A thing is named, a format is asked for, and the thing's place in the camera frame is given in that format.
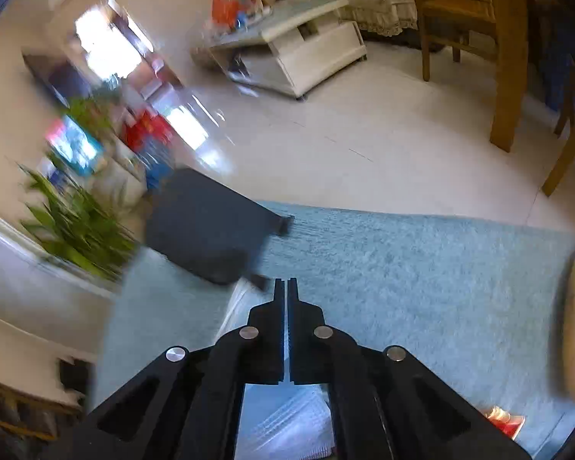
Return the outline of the blue cardboard box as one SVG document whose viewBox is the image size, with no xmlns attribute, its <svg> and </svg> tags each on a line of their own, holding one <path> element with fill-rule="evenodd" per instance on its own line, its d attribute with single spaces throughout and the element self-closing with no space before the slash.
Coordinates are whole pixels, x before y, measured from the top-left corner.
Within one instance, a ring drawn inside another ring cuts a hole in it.
<svg viewBox="0 0 575 460">
<path fill-rule="evenodd" d="M 104 149 L 102 144 L 68 115 L 62 115 L 45 136 L 49 147 L 77 174 L 95 172 Z"/>
</svg>

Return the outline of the wall mounted television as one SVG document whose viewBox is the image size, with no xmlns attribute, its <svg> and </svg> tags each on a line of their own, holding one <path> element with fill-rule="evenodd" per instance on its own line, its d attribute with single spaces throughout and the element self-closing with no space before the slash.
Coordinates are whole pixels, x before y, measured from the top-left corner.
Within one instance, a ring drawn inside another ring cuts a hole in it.
<svg viewBox="0 0 575 460">
<path fill-rule="evenodd" d="M 61 106 L 91 95 L 92 86 L 66 57 L 26 52 L 21 57 L 36 82 Z"/>
</svg>

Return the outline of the orange plastic bag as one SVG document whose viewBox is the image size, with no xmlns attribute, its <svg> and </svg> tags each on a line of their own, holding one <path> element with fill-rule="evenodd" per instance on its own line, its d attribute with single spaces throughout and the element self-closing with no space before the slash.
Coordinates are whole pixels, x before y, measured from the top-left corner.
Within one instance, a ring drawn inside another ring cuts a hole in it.
<svg viewBox="0 0 575 460">
<path fill-rule="evenodd" d="M 215 25 L 234 28 L 240 11 L 239 0 L 212 0 L 212 21 Z"/>
</svg>

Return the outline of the red cigarette pack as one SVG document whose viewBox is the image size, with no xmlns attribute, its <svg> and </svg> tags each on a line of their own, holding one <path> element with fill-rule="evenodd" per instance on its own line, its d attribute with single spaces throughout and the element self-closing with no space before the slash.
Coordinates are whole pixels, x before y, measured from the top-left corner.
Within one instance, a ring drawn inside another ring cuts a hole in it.
<svg viewBox="0 0 575 460">
<path fill-rule="evenodd" d="M 524 416 L 512 414 L 499 406 L 493 406 L 489 410 L 484 411 L 483 414 L 489 422 L 494 424 L 512 440 L 516 439 L 526 422 L 526 418 Z"/>
</svg>

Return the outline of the blue face mask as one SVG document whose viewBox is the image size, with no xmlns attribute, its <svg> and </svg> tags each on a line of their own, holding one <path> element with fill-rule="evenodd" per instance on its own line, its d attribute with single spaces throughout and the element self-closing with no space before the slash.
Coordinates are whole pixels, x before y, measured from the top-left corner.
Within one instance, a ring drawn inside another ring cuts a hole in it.
<svg viewBox="0 0 575 460">
<path fill-rule="evenodd" d="M 324 459 L 334 437 L 326 391 L 320 385 L 245 387 L 235 446 L 237 459 Z"/>
</svg>

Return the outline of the black tablet stand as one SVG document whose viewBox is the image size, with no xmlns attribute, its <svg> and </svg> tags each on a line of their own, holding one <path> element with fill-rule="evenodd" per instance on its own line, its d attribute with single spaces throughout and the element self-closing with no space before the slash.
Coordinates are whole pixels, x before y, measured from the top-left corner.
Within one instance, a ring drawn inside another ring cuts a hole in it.
<svg viewBox="0 0 575 460">
<path fill-rule="evenodd" d="M 286 237 L 294 218 L 279 215 L 189 167 L 166 180 L 145 224 L 145 245 L 218 286 L 244 278 L 264 291 L 256 271 L 268 239 Z"/>
</svg>

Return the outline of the wooden dining chair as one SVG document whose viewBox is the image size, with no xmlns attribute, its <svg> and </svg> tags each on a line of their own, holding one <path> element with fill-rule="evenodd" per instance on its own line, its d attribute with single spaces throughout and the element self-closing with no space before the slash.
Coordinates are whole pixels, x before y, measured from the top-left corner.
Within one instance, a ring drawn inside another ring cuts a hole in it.
<svg viewBox="0 0 575 460">
<path fill-rule="evenodd" d="M 452 49 L 455 62 L 461 53 L 477 55 L 487 61 L 498 59 L 499 47 L 491 49 L 470 43 L 473 33 L 496 41 L 495 7 L 492 0 L 414 0 L 417 11 L 417 28 L 422 51 L 422 76 L 428 82 L 431 75 L 431 46 Z"/>
</svg>

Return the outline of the green potted plant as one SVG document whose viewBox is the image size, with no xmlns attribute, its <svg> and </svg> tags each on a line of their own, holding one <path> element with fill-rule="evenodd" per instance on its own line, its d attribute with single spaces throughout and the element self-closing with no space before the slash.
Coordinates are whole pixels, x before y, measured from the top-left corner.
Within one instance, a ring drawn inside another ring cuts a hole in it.
<svg viewBox="0 0 575 460">
<path fill-rule="evenodd" d="M 42 197 L 28 206 L 20 225 L 51 262 L 68 263 L 93 276 L 115 281 L 133 257 L 138 243 L 115 213 L 79 185 L 58 192 L 47 177 L 22 167 L 26 190 Z"/>
</svg>

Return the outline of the red gift boxes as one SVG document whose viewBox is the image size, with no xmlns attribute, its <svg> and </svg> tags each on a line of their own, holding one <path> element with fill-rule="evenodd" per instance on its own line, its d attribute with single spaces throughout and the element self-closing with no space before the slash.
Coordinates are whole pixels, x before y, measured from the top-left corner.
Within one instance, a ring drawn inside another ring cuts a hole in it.
<svg viewBox="0 0 575 460">
<path fill-rule="evenodd" d="M 123 125 L 121 140 L 133 152 L 140 152 L 146 141 L 154 140 L 161 145 L 170 145 L 175 131 L 165 117 L 150 114 L 145 110 L 134 123 Z"/>
</svg>

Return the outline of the teal floral tablecloth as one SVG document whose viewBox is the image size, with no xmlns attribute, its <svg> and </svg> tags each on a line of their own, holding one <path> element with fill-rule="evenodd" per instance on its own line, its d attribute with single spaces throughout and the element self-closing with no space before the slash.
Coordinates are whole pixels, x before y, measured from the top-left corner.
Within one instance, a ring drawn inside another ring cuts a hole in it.
<svg viewBox="0 0 575 460">
<path fill-rule="evenodd" d="M 405 347 L 473 406 L 523 416 L 517 440 L 534 458 L 560 450 L 575 427 L 560 350 L 575 236 L 445 216 L 273 210 L 295 221 L 268 243 L 261 274 L 296 278 L 329 324 L 376 350 Z M 109 317 L 92 404 L 172 346 L 212 345 L 270 297 L 140 249 Z"/>
</svg>

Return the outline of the white coffee table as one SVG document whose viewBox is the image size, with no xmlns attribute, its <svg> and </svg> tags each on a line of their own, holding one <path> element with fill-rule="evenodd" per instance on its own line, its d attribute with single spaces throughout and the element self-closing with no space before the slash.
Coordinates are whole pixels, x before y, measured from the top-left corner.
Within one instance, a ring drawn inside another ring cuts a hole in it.
<svg viewBox="0 0 575 460">
<path fill-rule="evenodd" d="M 368 55 L 348 0 L 283 1 L 260 21 L 215 38 L 209 51 L 233 82 L 294 99 Z"/>
</svg>

